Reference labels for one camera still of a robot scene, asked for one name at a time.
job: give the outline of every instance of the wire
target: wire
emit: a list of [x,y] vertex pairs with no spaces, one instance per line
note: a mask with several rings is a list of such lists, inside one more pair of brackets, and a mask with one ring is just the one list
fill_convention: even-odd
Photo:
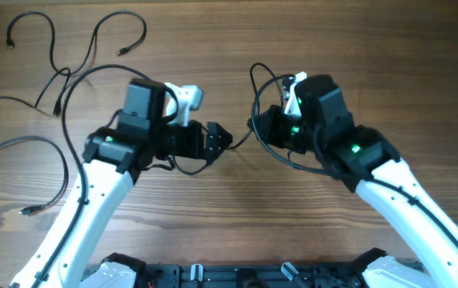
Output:
[[[259,97],[261,96],[263,91],[268,86],[270,86],[270,84],[272,84],[274,81],[277,80],[277,78],[286,78],[286,77],[291,77],[291,75],[282,75],[282,76],[274,77],[274,78],[266,81],[263,84],[263,86],[259,89],[259,91],[256,93],[255,101],[254,101],[254,103],[252,105],[252,111],[251,111],[251,122],[252,122],[252,126],[254,128],[254,131],[257,131],[256,125],[255,125],[255,112],[256,112],[256,108],[255,107],[256,107],[256,105],[259,105]],[[315,140],[317,138],[317,134],[318,133],[316,133],[314,135],[314,139]],[[267,143],[265,143],[261,139],[261,137],[259,136],[259,133],[256,132],[255,136],[258,138],[259,142],[261,143],[261,145],[263,145],[263,147],[265,148],[266,151],[268,151],[276,159],[280,160],[281,162],[284,162],[285,164],[287,164],[287,165],[289,165],[289,166],[291,166],[293,168],[296,168],[296,169],[299,169],[299,170],[304,170],[304,171],[307,171],[307,172],[311,172],[313,174],[328,175],[328,176],[331,176],[331,177],[333,177],[335,179],[354,178],[354,179],[357,179],[357,180],[364,180],[364,181],[373,182],[375,184],[384,186],[384,187],[386,187],[388,189],[394,190],[395,192],[397,192],[397,193],[401,194],[402,196],[404,196],[408,200],[408,202],[411,203],[411,205],[417,205],[441,229],[441,231],[444,233],[444,235],[446,235],[446,237],[448,237],[448,239],[458,249],[458,240],[455,238],[455,236],[453,236],[453,234],[449,231],[449,229],[427,207],[425,207],[417,198],[412,197],[409,193],[403,191],[399,187],[395,187],[395,186],[393,186],[393,185],[391,185],[391,184],[389,184],[387,182],[375,179],[375,178],[373,178],[372,175],[370,177],[368,177],[368,178],[362,178],[362,177],[354,175],[354,174],[346,174],[346,173],[341,173],[341,172],[338,173],[338,172],[335,172],[335,171],[329,171],[329,170],[323,170],[323,169],[316,169],[316,168],[310,168],[310,167],[306,167],[306,166],[301,166],[299,164],[291,162],[288,159],[278,155],[274,150],[272,150],[270,148],[270,146]]]
[[62,96],[66,92],[67,83],[69,82],[69,78],[70,78],[70,68],[68,67],[60,69],[53,75],[53,77],[51,77],[50,81],[48,81],[48,83],[44,86],[44,89],[42,89],[42,92],[38,96],[37,101],[35,102],[35,105],[34,105],[35,108],[37,108],[38,104],[40,103],[40,99],[42,98],[44,93],[46,93],[47,88],[51,85],[54,79],[65,70],[67,70],[67,78],[66,78],[66,81],[63,83],[62,90],[60,90],[60,94],[58,95],[58,98],[56,99],[56,102],[54,103],[54,108],[53,108],[53,115],[59,116],[60,113],[62,113],[62,108],[60,107],[62,104]]
[[[22,99],[19,99],[19,98],[10,97],[10,96],[0,96],[0,100],[12,100],[12,101],[20,102],[20,103],[30,107],[33,110],[36,110],[36,111],[38,111],[38,112],[40,112],[42,114],[48,115],[45,112],[43,112],[42,110],[40,110],[39,108],[37,108],[36,106],[33,106],[30,103],[28,103],[28,102],[26,102],[26,101],[24,101]],[[8,145],[11,144],[11,143],[18,144],[20,142],[32,141],[32,140],[46,142],[46,143],[52,145],[55,150],[57,150],[58,154],[60,155],[60,158],[62,159],[62,164],[63,164],[63,181],[62,181],[62,187],[60,188],[58,193],[50,201],[48,201],[47,203],[42,204],[42,205],[28,206],[28,207],[22,209],[21,211],[19,211],[19,213],[21,213],[21,214],[34,213],[36,211],[42,210],[42,209],[50,206],[51,204],[53,204],[60,197],[60,195],[62,195],[65,192],[66,187],[67,187],[67,183],[69,182],[69,169],[67,167],[66,159],[63,156],[63,153],[60,150],[60,148],[58,148],[58,146],[56,146],[56,144],[54,144],[54,142],[52,142],[51,140],[48,140],[48,139],[40,137],[40,136],[21,136],[21,137],[12,138],[12,139],[6,140],[4,142],[1,142],[0,143],[0,148],[8,147]]]
[[[56,100],[56,103],[54,104],[53,115],[55,115],[55,116],[59,116],[60,113],[61,113],[62,109],[60,108],[60,104],[61,104],[61,101],[62,101],[62,96],[66,91],[66,86],[67,86],[67,83],[69,82],[69,77],[70,77],[70,69],[66,67],[66,68],[61,69],[60,71],[64,71],[64,70],[68,70],[69,72],[67,73],[66,81],[63,83],[62,90],[60,91],[60,94],[58,95],[58,99]],[[37,101],[35,102],[34,105],[31,105],[27,101],[22,100],[20,98],[11,97],[11,96],[0,96],[0,99],[13,100],[13,101],[20,102],[20,103],[22,103],[22,104],[24,104],[24,105],[26,105],[26,106],[28,106],[28,107],[40,112],[42,114],[45,114],[45,115],[49,116],[49,114],[47,114],[44,111],[38,109],[37,106],[40,103],[40,100],[42,99],[42,96],[44,95],[44,93],[46,93],[47,88],[54,81],[54,79],[56,78],[57,75],[58,75],[58,72],[53,77],[51,77],[50,81],[46,84],[44,89],[42,89],[42,92],[38,96]]]
[[202,172],[204,169],[206,169],[206,168],[209,166],[209,165],[207,164],[207,162],[206,162],[206,164],[204,164],[204,166],[200,167],[198,170],[193,171],[193,172],[190,172],[190,171],[184,170],[183,168],[181,168],[181,167],[178,165],[178,163],[175,161],[175,156],[174,156],[174,155],[172,155],[172,162],[174,163],[175,167],[176,167],[181,173],[186,174],[186,175],[188,175],[188,176],[193,176],[193,175],[195,175],[195,174],[198,174],[198,173]]
[[242,145],[251,135],[252,135],[252,130],[249,130],[249,131],[247,132],[247,135],[245,135],[241,140],[239,140],[238,143],[236,143],[236,144],[233,145],[233,146],[228,147],[227,149],[228,149],[228,150],[234,150],[234,149],[240,147],[240,146],[241,146],[241,145]]
[[117,118],[117,116],[119,116],[119,114],[123,112],[122,109],[117,109],[115,111],[115,113],[113,115],[111,115],[111,118],[110,118],[110,121],[108,122],[108,124],[105,125],[106,128],[110,127],[111,124],[113,124],[113,122],[115,121],[115,118]]
[[24,100],[22,100],[22,99],[19,99],[19,98],[16,98],[16,97],[11,97],[11,96],[0,96],[0,100],[1,100],[1,99],[4,99],[4,100],[12,100],[12,101],[16,101],[16,102],[22,103],[22,104],[24,104],[24,105],[30,107],[30,108],[33,109],[33,110],[36,110],[36,111],[38,111],[38,112],[40,112],[40,113],[42,113],[42,114],[47,115],[46,112],[40,110],[39,108],[36,108],[35,106],[31,105],[30,103],[28,103],[28,102],[26,102],[26,101],[24,101]]
[[12,144],[12,143],[13,144],[19,144],[20,142],[26,142],[26,141],[41,141],[41,142],[46,142],[46,143],[50,144],[51,146],[53,146],[53,148],[58,152],[58,154],[60,155],[60,158],[62,160],[63,180],[62,180],[62,186],[60,187],[60,190],[58,191],[58,193],[50,201],[48,201],[47,203],[42,204],[42,205],[28,206],[28,207],[22,209],[21,211],[19,211],[20,214],[34,213],[36,211],[45,209],[46,207],[50,206],[51,204],[53,204],[60,197],[60,195],[62,195],[66,191],[67,183],[69,182],[69,168],[67,167],[66,158],[63,156],[63,152],[60,150],[60,148],[58,148],[58,146],[56,144],[54,144],[54,142],[52,142],[51,140],[48,140],[48,139],[40,137],[40,136],[21,136],[21,137],[12,138],[10,140],[6,140],[4,142],[1,142],[0,143],[0,149],[6,148],[8,146],[11,146],[9,144]]
[[[101,26],[101,24],[103,22],[105,22],[108,18],[110,18],[112,16],[115,16],[115,15],[119,15],[119,14],[129,14],[129,15],[132,15],[132,16],[135,16],[136,18],[138,18],[140,20],[140,22],[142,22],[142,24],[143,24],[143,32],[142,32],[142,35],[140,36],[140,38],[135,43],[133,43],[133,44],[131,44],[129,46],[126,46],[124,48],[121,48],[119,50],[119,52],[117,52],[117,55],[118,56],[124,55],[124,54],[128,53],[130,50],[134,49],[136,46],[140,45],[143,42],[143,40],[145,39],[146,34],[147,34],[147,24],[146,24],[145,20],[142,18],[142,16],[136,14],[135,12],[131,12],[131,11],[127,11],[127,10],[120,10],[120,11],[115,11],[113,13],[110,13],[107,16],[105,16],[103,19],[101,19],[98,22],[98,24],[95,26],[94,32],[92,33],[92,37],[90,39],[90,45],[88,46],[88,51],[86,52],[86,56],[83,59],[82,64],[78,67],[78,69],[76,69],[73,72],[70,72],[70,75],[77,74],[85,66],[86,60],[90,56],[90,51],[92,50],[92,45],[94,44],[94,40],[97,38],[98,30],[99,30],[99,27]],[[60,74],[62,76],[67,76],[67,74],[63,73],[63,71],[58,70],[58,68],[54,64],[54,59],[53,59],[54,37],[55,37],[54,25],[53,25],[53,22],[51,21],[51,18],[49,18],[49,16],[47,16],[46,14],[44,14],[42,12],[37,12],[37,11],[29,11],[29,12],[21,13],[20,15],[16,16],[14,19],[12,19],[12,21],[10,22],[10,24],[8,25],[8,27],[6,29],[6,45],[7,46],[12,46],[12,49],[15,48],[15,42],[14,42],[14,40],[12,40],[12,37],[11,37],[12,29],[14,28],[15,23],[20,18],[23,18],[23,17],[28,16],[28,15],[40,15],[40,16],[43,16],[50,23],[50,27],[51,27],[50,64],[51,64],[51,66],[53,67],[53,70],[56,73],[58,73],[58,74]]]
[[148,170],[151,170],[152,168],[161,168],[161,169],[167,170],[167,171],[172,171],[172,170],[174,170],[174,168],[175,168],[174,161],[173,161],[170,157],[168,157],[168,156],[166,156],[165,159],[168,161],[168,165],[169,165],[169,166],[163,165],[163,164],[154,164],[154,165],[152,165],[152,166],[143,168],[142,171],[148,171]]
[[291,154],[294,153],[294,152],[295,152],[295,151],[293,151],[293,150],[289,150],[289,151],[287,152],[287,160],[288,160],[288,161],[291,161]]
[[[251,66],[251,69],[249,70],[249,75],[251,76],[251,84],[252,84],[252,89],[254,90],[254,95],[258,93],[257,87],[255,86],[255,80],[254,80],[254,68],[257,66],[263,67],[272,77],[276,77],[274,72],[266,65],[264,65],[261,62],[256,62]],[[279,84],[279,80],[275,81],[275,84],[277,85],[277,90],[279,91],[279,96],[280,96],[280,106],[281,108],[284,108],[284,96],[283,96],[283,90]],[[257,113],[259,114],[259,104],[257,106]],[[230,146],[227,149],[228,150],[234,150],[238,147],[240,147],[252,134],[252,130],[249,130],[247,134],[238,142],[236,145]]]
[[[129,71],[129,72],[132,72],[134,74],[137,74],[139,77],[142,77],[142,78],[145,78],[145,79],[149,79],[145,74],[141,73],[141,72],[138,72],[137,70],[135,69],[132,69],[130,67],[126,67],[126,66],[122,66],[122,65],[116,65],[116,64],[110,64],[110,65],[102,65],[102,66],[99,66],[99,67],[95,67],[93,69],[90,69],[90,70],[87,70],[85,73],[81,74],[77,79],[76,81],[74,81],[73,85],[70,87],[69,91],[67,92],[67,96],[63,102],[63,111],[62,111],[62,118],[61,118],[61,123],[62,123],[62,131],[63,131],[63,136],[64,138],[66,139],[66,143],[67,143],[67,146],[69,147],[70,149],[70,153],[72,154],[73,156],[73,159],[74,159],[74,163],[76,164],[77,168],[78,168],[78,176],[80,177],[80,180],[81,180],[81,188],[82,188],[82,191],[81,191],[81,195],[80,195],[80,198],[78,200],[78,207],[76,208],[76,211],[74,212],[74,215],[72,217],[72,219],[70,220],[70,224],[69,226],[67,227],[65,233],[63,234],[62,236],[62,239],[60,239],[60,242],[58,243],[58,245],[56,246],[56,248],[54,249],[53,251],[53,254],[50,256],[49,260],[46,262],[46,264],[44,265],[44,267],[42,268],[42,270],[40,272],[38,272],[36,275],[35,275],[35,282],[34,284],[32,285],[32,287],[38,287],[38,285],[40,284],[40,282],[46,278],[47,276],[47,273],[49,272],[51,266],[53,265],[53,262],[56,260],[56,258],[58,257],[58,254],[60,253],[60,251],[62,250],[63,246],[65,245],[66,241],[69,239],[70,237],[70,233],[72,232],[72,230],[74,229],[76,223],[78,222],[78,219],[79,219],[79,216],[81,215],[82,213],[82,210],[83,210],[83,206],[85,205],[85,201],[86,201],[86,198],[87,198],[87,194],[86,194],[86,188],[87,188],[87,185],[88,185],[88,179],[86,178],[86,175],[85,175],[85,170],[83,169],[82,167],[82,163],[79,159],[79,156],[78,154],[76,153],[76,150],[74,149],[74,146],[72,144],[72,141],[70,140],[70,137],[69,137],[69,132],[67,131],[67,125],[66,125],[66,110],[67,110],[67,105],[69,104],[69,99],[70,99],[70,96],[72,95],[72,93],[74,92],[74,89],[76,88],[76,86],[89,74],[92,74],[96,71],[99,71],[99,70],[104,70],[104,69],[110,69],[110,68],[115,68],[115,69],[121,69],[121,70],[126,70],[126,71]],[[177,98],[175,97],[175,94],[174,92],[172,91],[171,93],[171,97],[176,101],[176,104],[177,103]]]

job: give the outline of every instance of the green led light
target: green led light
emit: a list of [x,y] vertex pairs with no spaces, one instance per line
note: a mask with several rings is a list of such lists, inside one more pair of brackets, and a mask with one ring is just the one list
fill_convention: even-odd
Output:
[[355,144],[354,146],[352,146],[352,152],[353,152],[353,153],[357,153],[357,152],[359,152],[359,151],[360,151],[360,146],[359,146],[359,145],[356,145],[356,144]]

